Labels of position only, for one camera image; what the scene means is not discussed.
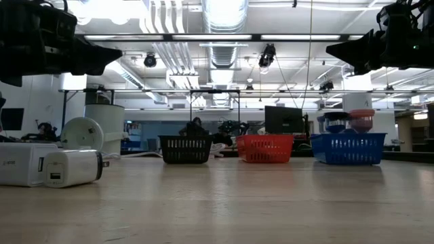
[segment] white cylinder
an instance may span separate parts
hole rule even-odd
[[[95,120],[101,126],[104,138],[106,138],[107,134],[121,134],[123,132],[125,108],[111,104],[87,104],[84,117]],[[121,140],[107,141],[104,139],[102,151],[105,153],[120,153]]]

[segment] wooden table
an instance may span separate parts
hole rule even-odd
[[[434,165],[124,159],[82,186],[0,187],[0,243],[433,243]]]

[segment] blue basket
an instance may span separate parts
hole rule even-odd
[[[321,134],[311,137],[316,159],[335,165],[379,164],[385,133]]]

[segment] blue container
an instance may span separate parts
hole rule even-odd
[[[313,156],[334,165],[379,164],[385,137],[386,133],[312,136]]]
[[[328,112],[324,113],[325,130],[337,134],[347,127],[348,113],[346,112]]]

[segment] red basket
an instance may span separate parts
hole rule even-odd
[[[293,135],[237,137],[238,155],[247,163],[287,163],[293,143]]]

